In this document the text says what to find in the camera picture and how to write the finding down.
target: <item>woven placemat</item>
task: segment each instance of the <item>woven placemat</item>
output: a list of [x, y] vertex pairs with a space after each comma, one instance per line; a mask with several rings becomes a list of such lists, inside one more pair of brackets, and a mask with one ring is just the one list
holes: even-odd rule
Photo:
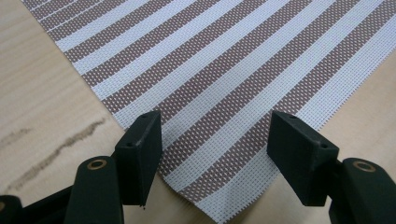
[[160, 174], [217, 222], [278, 174], [273, 109], [318, 130], [396, 47], [394, 0], [23, 3], [124, 129], [161, 109]]

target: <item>brown stripe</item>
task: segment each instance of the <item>brown stripe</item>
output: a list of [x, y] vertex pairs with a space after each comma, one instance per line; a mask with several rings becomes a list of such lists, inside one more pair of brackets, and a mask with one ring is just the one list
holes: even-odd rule
[[[156, 109], [161, 109], [162, 111], [163, 123], [172, 118], [224, 73], [233, 68], [286, 22], [291, 20], [298, 13], [297, 7], [294, 7], [294, 5], [298, 4], [296, 1], [287, 3], [267, 21], [238, 41], [238, 43], [164, 99], [156, 107]], [[289, 11], [289, 6], [294, 8], [294, 11]]]
[[138, 39], [105, 63], [102, 63], [86, 73], [86, 75], [83, 76], [84, 79], [90, 86], [94, 86], [106, 78], [111, 77], [120, 71], [121, 68], [160, 43], [174, 31], [193, 20], [205, 10], [215, 5], [218, 1], [219, 0], [199, 0], [192, 3], [190, 6], [184, 8], [174, 17]]
[[23, 4], [29, 9], [33, 9], [35, 7], [40, 6], [41, 4], [47, 2], [48, 0], [25, 0]]
[[[269, 26], [272, 24], [286, 23], [293, 15], [298, 14], [311, 1], [292, 1], [282, 7], [280, 16], [271, 18]], [[199, 148], [212, 134], [221, 128], [229, 119], [231, 119], [242, 107], [244, 107], [254, 96], [276, 78], [290, 63], [309, 47], [310, 42], [315, 42], [319, 35], [312, 35], [304, 32], [298, 35], [279, 53], [272, 57], [260, 69], [253, 73], [248, 79], [240, 84], [235, 90], [222, 99], [215, 107], [206, 113], [199, 121], [184, 132], [168, 149], [163, 153], [165, 161], [172, 160], [177, 154], [177, 159], [172, 160], [172, 164], [162, 167], [161, 174], [168, 175], [176, 169], [184, 160], [186, 160], [196, 149]]]
[[207, 26], [198, 35], [195, 35], [189, 41], [150, 67], [149, 70], [124, 86], [121, 90], [107, 97], [103, 103], [107, 106], [108, 110], [112, 113], [116, 113], [160, 82], [164, 77], [169, 75], [169, 73], [186, 62], [192, 55], [196, 54], [241, 21], [263, 2], [265, 2], [265, 0], [254, 2], [244, 1], [234, 7], [220, 19]]
[[71, 4], [72, 2], [73, 0], [53, 0], [31, 12], [33, 16], [39, 21], [54, 13], [55, 11]]
[[85, 56], [91, 54], [97, 49], [101, 48], [106, 43], [110, 42], [117, 36], [123, 34], [131, 27], [135, 26], [160, 8], [166, 6], [172, 0], [152, 0], [148, 1], [142, 7], [134, 10], [121, 20], [111, 24], [106, 29], [102, 30], [97, 35], [85, 40], [83, 43], [75, 46], [64, 53], [70, 62], [75, 63]]
[[62, 23], [76, 17], [78, 13], [95, 5], [99, 0], [79, 0], [58, 12], [48, 16], [46, 19], [39, 21], [41, 26], [48, 32], [49, 30], [61, 25]]
[[[340, 6], [338, 8], [339, 10], [343, 10], [344, 7], [351, 7], [349, 1], [341, 1], [335, 4], [343, 5], [344, 3], [349, 6]], [[389, 1], [387, 4], [382, 4], [376, 9], [283, 97], [274, 106], [274, 110], [296, 114], [385, 22], [392, 17], [392, 14], [396, 12], [395, 5]], [[223, 187], [264, 147], [268, 137], [270, 118], [271, 111], [265, 114], [209, 170], [179, 193], [192, 202], [199, 202]]]
[[88, 9], [86, 12], [78, 15], [73, 20], [66, 22], [62, 26], [49, 31], [49, 35], [54, 41], [58, 41], [68, 35], [73, 34], [75, 31], [86, 26], [88, 23], [98, 19], [99, 17], [105, 15], [108, 11], [113, 8], [118, 7], [126, 0], [105, 0], [98, 5]]

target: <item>striped cloth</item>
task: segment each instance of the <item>striped cloth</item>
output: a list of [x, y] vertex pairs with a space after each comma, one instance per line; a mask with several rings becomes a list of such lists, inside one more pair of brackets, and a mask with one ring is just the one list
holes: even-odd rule
[[160, 174], [217, 222], [278, 174], [273, 109], [318, 130], [396, 47], [394, 0], [23, 3], [124, 129], [161, 109]]

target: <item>placemat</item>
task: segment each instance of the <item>placemat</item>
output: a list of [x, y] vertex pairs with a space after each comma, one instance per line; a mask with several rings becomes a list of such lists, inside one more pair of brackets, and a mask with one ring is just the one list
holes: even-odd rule
[[396, 47], [394, 0], [23, 3], [124, 129], [161, 109], [159, 173], [217, 222], [278, 174], [272, 110], [318, 130]]

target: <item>light wood tabletop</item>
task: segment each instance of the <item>light wood tabletop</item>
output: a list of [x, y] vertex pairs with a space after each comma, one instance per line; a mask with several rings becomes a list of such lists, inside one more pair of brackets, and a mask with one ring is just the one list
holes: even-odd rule
[[[320, 131], [349, 157], [396, 180], [396, 52]], [[110, 155], [124, 131], [20, 1], [0, 1], [0, 194], [34, 203], [73, 184], [88, 158]], [[304, 207], [280, 175], [233, 223], [330, 223]], [[146, 210], [124, 206], [126, 223], [211, 223], [156, 176]]]

